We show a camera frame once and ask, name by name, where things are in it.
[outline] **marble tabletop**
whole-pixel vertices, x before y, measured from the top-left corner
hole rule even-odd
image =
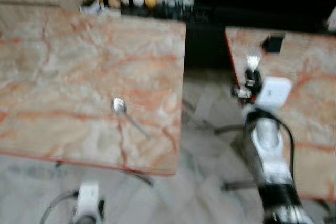
[[[182,23],[37,12],[0,40],[0,153],[174,174],[184,48]]]
[[[226,28],[225,34],[239,83],[245,83],[246,57],[269,36],[283,32]],[[292,90],[277,113],[296,140],[295,179],[301,197],[335,201],[336,38],[285,32],[279,54],[261,52],[259,69],[285,77]],[[289,157],[286,133],[285,156]]]

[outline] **spoon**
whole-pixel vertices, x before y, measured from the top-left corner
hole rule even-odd
[[[247,53],[247,66],[251,69],[252,72],[256,70],[261,59],[260,48],[252,47],[248,50]]]
[[[144,134],[147,138],[151,138],[151,135],[143,128],[143,126],[137,121],[135,120],[133,117],[131,117],[130,115],[128,115],[126,113],[126,104],[123,100],[121,100],[120,98],[116,97],[113,99],[112,101],[112,111],[116,114],[116,115],[123,115],[125,116],[128,120],[130,120],[130,122],[142,133]]]

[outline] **small black item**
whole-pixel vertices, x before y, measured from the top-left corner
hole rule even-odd
[[[245,87],[252,92],[253,96],[256,96],[263,87],[260,72],[258,70],[252,72],[252,70],[248,68],[245,71],[245,79]]]
[[[301,206],[300,198],[293,185],[269,184],[258,187],[264,210],[277,206]]]
[[[284,37],[284,34],[270,35],[264,40],[264,42],[261,43],[260,46],[266,52],[280,53]]]
[[[102,219],[104,219],[104,206],[105,206],[105,200],[99,201],[98,210],[99,210],[100,217]]]

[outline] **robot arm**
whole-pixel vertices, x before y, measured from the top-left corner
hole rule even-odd
[[[264,224],[313,224],[304,211],[287,162],[279,123],[258,111],[247,116],[240,150],[251,171],[264,208]]]
[[[264,224],[313,224],[283,157],[279,120],[272,116],[272,111],[284,104],[290,89],[287,79],[268,78],[262,83],[260,73],[251,70],[246,71],[245,86],[233,89],[246,115],[245,132],[235,145],[258,187]]]

